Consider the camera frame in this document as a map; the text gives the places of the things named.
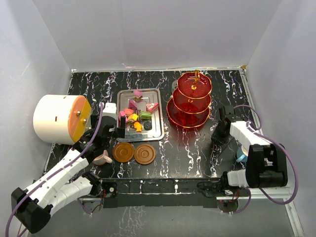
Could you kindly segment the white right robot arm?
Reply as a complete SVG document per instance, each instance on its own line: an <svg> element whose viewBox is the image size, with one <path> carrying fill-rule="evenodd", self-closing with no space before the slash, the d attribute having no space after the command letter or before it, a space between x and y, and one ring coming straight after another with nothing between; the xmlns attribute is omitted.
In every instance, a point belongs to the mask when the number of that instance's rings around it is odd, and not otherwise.
<svg viewBox="0 0 316 237"><path fill-rule="evenodd" d="M281 148L266 141L259 133L235 113L232 106L219 109L219 122L211 141L225 149L235 139L246 151L246 168L225 171L221 176L220 190L226 196L239 188L285 187L288 182L286 155Z"/></svg>

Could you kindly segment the pink roll cake top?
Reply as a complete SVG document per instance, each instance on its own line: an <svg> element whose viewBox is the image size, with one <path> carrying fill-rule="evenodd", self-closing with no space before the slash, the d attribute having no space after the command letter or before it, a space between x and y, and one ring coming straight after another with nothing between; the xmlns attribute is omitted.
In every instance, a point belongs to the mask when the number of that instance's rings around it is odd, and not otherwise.
<svg viewBox="0 0 316 237"><path fill-rule="evenodd" d="M134 91L133 91L133 95L134 95L135 97L140 98L140 97L142 97L142 92L139 91L139 90L134 90Z"/></svg>

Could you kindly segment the red three-tier cake stand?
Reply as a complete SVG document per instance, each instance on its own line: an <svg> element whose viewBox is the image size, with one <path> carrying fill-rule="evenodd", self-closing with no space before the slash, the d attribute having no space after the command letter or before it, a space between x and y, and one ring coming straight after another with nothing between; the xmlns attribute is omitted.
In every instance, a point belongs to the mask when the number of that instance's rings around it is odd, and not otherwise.
<svg viewBox="0 0 316 237"><path fill-rule="evenodd" d="M182 74L167 103L171 122L183 128L203 126L210 115L212 83L199 70Z"/></svg>

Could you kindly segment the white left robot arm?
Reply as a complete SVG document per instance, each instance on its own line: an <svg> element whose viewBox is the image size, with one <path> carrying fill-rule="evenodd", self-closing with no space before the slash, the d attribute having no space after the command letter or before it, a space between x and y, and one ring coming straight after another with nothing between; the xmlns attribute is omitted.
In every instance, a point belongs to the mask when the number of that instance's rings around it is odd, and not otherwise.
<svg viewBox="0 0 316 237"><path fill-rule="evenodd" d="M94 116L95 126L72 145L66 155L45 175L28 187L11 194L12 214L27 231L43 229L51 216L72 201L101 194L100 179L91 172L74 178L109 148L110 141L125 137L125 117Z"/></svg>

